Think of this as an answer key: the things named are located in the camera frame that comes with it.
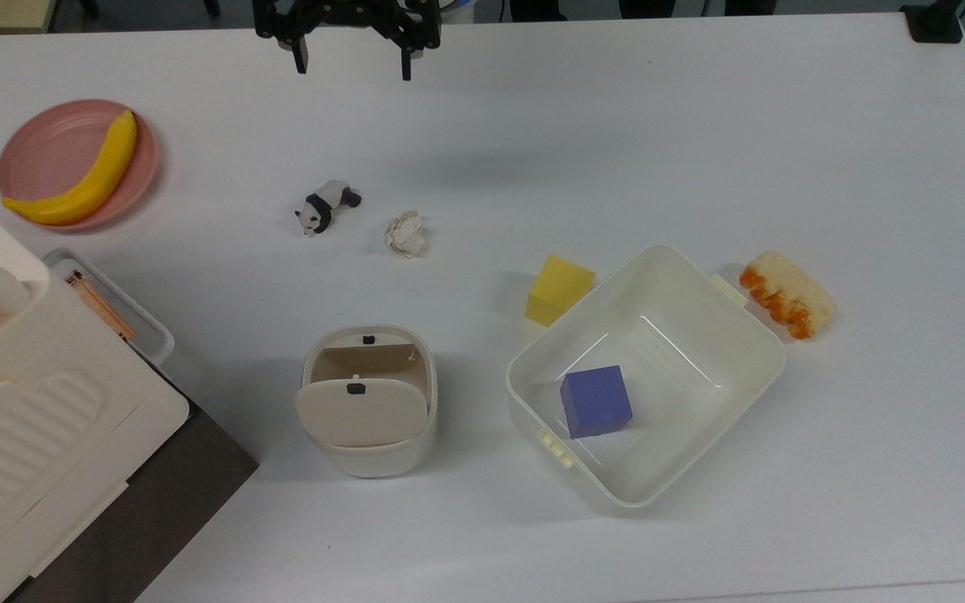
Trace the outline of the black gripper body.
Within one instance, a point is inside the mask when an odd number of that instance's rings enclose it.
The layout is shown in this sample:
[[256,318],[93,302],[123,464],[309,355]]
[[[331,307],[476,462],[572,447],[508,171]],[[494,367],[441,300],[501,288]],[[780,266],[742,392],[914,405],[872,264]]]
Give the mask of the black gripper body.
[[284,50],[302,54],[305,38],[321,24],[372,29],[407,53],[441,45],[436,1],[253,1],[254,28]]

